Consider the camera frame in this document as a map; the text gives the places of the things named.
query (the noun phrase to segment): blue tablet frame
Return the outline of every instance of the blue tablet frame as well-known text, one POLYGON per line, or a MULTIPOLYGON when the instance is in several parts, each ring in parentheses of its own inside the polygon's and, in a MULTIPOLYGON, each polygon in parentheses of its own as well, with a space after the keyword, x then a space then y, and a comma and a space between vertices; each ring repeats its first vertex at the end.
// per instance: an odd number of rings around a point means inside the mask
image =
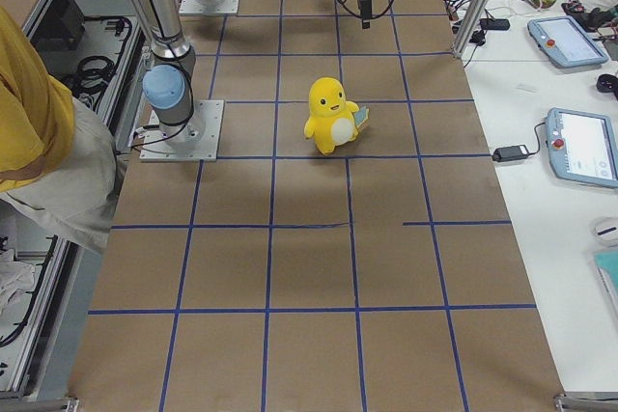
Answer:
POLYGON ((530 20, 528 21, 528 32, 530 33, 530 36, 532 36, 532 38, 539 45, 539 48, 541 48, 541 50, 543 50, 549 56, 549 59, 554 62, 558 67, 574 68, 590 65, 600 65, 601 63, 605 63, 608 60, 607 54, 603 51, 603 49, 588 37, 583 28, 579 26, 579 24, 571 16, 558 16, 553 18, 540 18, 530 20), (590 46, 590 49, 594 51, 594 53, 597 55, 596 58, 570 60, 560 50, 559 44, 548 45, 548 40, 550 40, 551 37, 543 29, 544 23, 565 19, 573 27, 574 34, 579 34, 590 46))
POLYGON ((574 180, 580 183, 599 185, 601 187, 618 188, 618 147, 611 128, 611 120, 608 116, 597 115, 595 113, 584 113, 582 111, 565 110, 563 108, 551 108, 546 118, 546 130, 548 137, 549 164, 551 169, 560 179, 574 180), (613 179, 595 178, 573 174, 569 171, 569 141, 562 135, 562 116, 563 114, 577 115, 588 118, 598 119, 604 122, 605 147, 607 148, 608 158, 611 162, 611 174, 613 179), (556 148, 553 142, 556 139, 564 141, 564 147, 556 148))

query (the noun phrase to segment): blue joint cap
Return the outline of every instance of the blue joint cap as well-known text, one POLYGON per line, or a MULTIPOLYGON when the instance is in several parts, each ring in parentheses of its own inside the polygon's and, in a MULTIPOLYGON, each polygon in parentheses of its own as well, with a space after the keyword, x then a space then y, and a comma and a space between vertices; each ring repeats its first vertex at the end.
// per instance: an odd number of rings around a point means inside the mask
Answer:
POLYGON ((183 99, 184 76, 170 65, 158 65, 144 74, 142 88, 151 105, 159 110, 175 107, 183 99))

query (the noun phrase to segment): beige pants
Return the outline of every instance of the beige pants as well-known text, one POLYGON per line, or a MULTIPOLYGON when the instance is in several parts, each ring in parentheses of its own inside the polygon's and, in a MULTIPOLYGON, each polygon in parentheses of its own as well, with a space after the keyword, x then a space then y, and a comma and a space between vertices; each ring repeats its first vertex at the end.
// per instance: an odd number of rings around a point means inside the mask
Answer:
POLYGON ((55 171, 0 199, 42 228, 102 254, 112 225, 123 169, 114 139, 100 118, 73 99, 75 136, 69 156, 55 171))

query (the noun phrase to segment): yellow cloth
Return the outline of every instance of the yellow cloth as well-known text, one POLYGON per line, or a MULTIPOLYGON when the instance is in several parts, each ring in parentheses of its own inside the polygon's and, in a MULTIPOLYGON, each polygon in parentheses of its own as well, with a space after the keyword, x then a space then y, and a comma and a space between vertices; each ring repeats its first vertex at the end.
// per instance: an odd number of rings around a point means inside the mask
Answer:
MULTIPOLYGON (((39 156, 43 174, 69 155, 74 134, 70 90, 51 77, 21 28, 0 6, 0 172, 39 156)), ((33 182, 1 180, 0 192, 33 182)))

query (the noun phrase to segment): white table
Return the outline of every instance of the white table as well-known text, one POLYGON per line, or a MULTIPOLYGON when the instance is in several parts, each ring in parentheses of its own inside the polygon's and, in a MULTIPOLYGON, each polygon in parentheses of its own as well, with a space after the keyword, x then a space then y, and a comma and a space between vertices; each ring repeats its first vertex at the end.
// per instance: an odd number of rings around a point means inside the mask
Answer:
MULTIPOLYGON (((562 15, 558 4, 535 13, 519 0, 491 0, 488 9, 495 17, 510 16, 511 30, 488 32, 487 43, 475 51, 466 73, 492 151, 519 144, 536 150, 533 127, 551 107, 608 115, 618 132, 618 101, 595 88, 599 74, 615 73, 618 63, 560 70, 527 34, 532 17, 562 15), (504 6, 520 15, 495 10, 504 6)), ((464 62, 473 49, 466 49, 464 62)), ((600 217, 618 216, 618 195, 558 179, 549 167, 545 129, 539 133, 541 152, 524 161, 496 164, 497 175, 565 392, 615 397, 618 316, 593 262, 593 252, 604 247, 592 235, 591 225, 600 217)))

